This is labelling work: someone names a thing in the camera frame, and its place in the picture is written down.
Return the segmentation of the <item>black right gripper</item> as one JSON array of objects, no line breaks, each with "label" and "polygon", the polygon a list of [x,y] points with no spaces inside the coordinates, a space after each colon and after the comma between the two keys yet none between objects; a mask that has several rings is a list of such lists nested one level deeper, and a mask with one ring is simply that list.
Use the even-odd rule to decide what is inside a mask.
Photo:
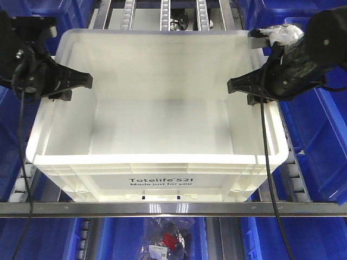
[{"label": "black right gripper", "polygon": [[[264,69],[231,78],[227,82],[228,94],[247,94],[247,105],[255,106],[273,101],[290,100],[318,85],[327,68],[310,60],[289,61],[269,58]],[[264,97],[253,94],[264,94]]]}]

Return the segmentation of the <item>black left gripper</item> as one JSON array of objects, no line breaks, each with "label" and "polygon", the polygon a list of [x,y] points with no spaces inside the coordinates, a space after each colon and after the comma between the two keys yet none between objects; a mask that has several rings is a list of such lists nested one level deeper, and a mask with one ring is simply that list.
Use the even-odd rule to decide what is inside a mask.
[{"label": "black left gripper", "polygon": [[46,52],[25,42],[1,41],[1,86],[23,102],[40,98],[70,101],[72,90],[91,89],[93,77],[56,63]]}]

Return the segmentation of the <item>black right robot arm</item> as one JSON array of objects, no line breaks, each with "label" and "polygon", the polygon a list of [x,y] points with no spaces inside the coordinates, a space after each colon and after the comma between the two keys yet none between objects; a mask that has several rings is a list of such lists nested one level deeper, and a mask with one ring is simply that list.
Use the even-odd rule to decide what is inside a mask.
[{"label": "black right robot arm", "polygon": [[227,82],[229,94],[248,94],[250,105],[287,101],[325,85],[325,73],[339,66],[346,69],[346,6],[320,11],[305,31],[296,25],[272,25],[249,35],[266,38],[271,53],[261,68]]}]

